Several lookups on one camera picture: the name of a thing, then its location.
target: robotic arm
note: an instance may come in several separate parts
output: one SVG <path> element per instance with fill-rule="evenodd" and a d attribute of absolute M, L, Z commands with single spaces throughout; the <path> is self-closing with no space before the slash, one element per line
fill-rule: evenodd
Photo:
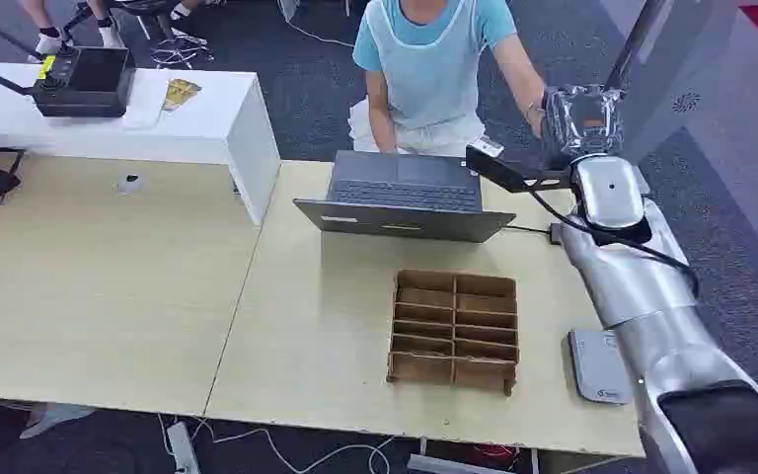
<path fill-rule="evenodd" d="M 633 166 L 619 156 L 623 96 L 604 86 L 549 91 L 549 171 L 516 168 L 472 148 L 467 165 L 511 192 L 530 193 L 562 221 L 568 258 L 603 327 L 618 337 L 656 471 L 758 473 L 758 384 L 702 325 L 695 274 L 658 206 L 642 196 Z M 569 215 L 539 196 L 548 188 L 573 191 Z"/>

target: white sneaker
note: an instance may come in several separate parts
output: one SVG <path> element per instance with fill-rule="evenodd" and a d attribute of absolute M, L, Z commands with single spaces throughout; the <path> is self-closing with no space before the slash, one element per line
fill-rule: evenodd
<path fill-rule="evenodd" d="M 50 430 L 51 428 L 71 420 L 86 418 L 96 409 L 81 405 L 68 405 L 66 403 L 48 403 L 44 415 L 35 425 L 27 428 L 19 435 L 21 439 L 28 439 Z"/>
<path fill-rule="evenodd" d="M 100 28 L 100 36 L 103 38 L 103 47 L 112 47 L 115 49 L 123 49 L 126 47 L 123 44 L 123 38 L 120 37 L 120 33 L 117 32 L 117 28 L 108 27 Z"/>
<path fill-rule="evenodd" d="M 62 34 L 59 35 L 59 38 L 51 38 L 42 33 L 39 33 L 38 35 L 39 42 L 37 43 L 37 52 L 39 54 L 56 54 L 56 52 L 62 47 Z M 39 60 L 33 56 L 28 56 L 28 62 L 38 63 Z"/>

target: beige table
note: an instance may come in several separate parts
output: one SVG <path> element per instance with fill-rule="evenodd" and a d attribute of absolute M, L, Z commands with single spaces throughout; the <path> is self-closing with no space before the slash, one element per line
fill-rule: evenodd
<path fill-rule="evenodd" d="M 599 327 L 578 274 L 544 236 L 483 245 L 322 234 L 292 204 L 322 198 L 332 165 L 285 162 L 207 405 L 210 418 L 641 456 L 632 406 L 583 401 L 565 336 Z M 482 180 L 485 208 L 551 217 Z M 566 210 L 566 192 L 545 193 Z M 394 275 L 461 271 L 517 280 L 521 362 L 511 397 L 385 381 Z"/>
<path fill-rule="evenodd" d="M 144 188 L 114 184 L 137 174 Z M 219 165 L 29 157 L 0 207 L 0 398 L 201 414 L 259 228 Z"/>

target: yellow label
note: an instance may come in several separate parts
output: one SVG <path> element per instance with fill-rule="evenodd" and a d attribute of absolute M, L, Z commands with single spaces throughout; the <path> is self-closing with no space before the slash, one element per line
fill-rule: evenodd
<path fill-rule="evenodd" d="M 50 55 L 46 56 L 44 61 L 41 63 L 41 68 L 39 69 L 39 76 L 38 79 L 44 79 L 45 74 L 47 74 L 47 71 L 50 69 L 50 66 L 53 65 L 53 59 L 56 56 Z"/>

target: clear plastic apron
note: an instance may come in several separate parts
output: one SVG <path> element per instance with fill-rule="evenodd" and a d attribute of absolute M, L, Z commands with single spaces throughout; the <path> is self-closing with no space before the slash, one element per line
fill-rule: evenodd
<path fill-rule="evenodd" d="M 400 147 L 421 149 L 469 143 L 484 134 L 476 114 L 478 62 L 476 0 L 460 0 L 443 33 L 430 44 L 407 44 L 394 35 L 382 0 L 365 10 L 388 84 L 388 104 Z M 370 136 L 366 100 L 350 110 L 353 140 Z"/>

